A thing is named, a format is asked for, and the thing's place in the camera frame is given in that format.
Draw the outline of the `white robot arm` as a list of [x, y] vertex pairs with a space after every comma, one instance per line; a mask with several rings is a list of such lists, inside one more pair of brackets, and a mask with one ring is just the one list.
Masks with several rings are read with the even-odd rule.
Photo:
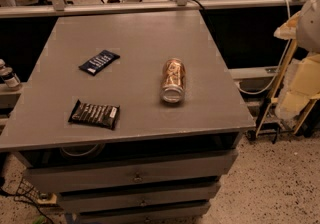
[[298, 46], [320, 52], [320, 0], [308, 0], [302, 7], [296, 28]]

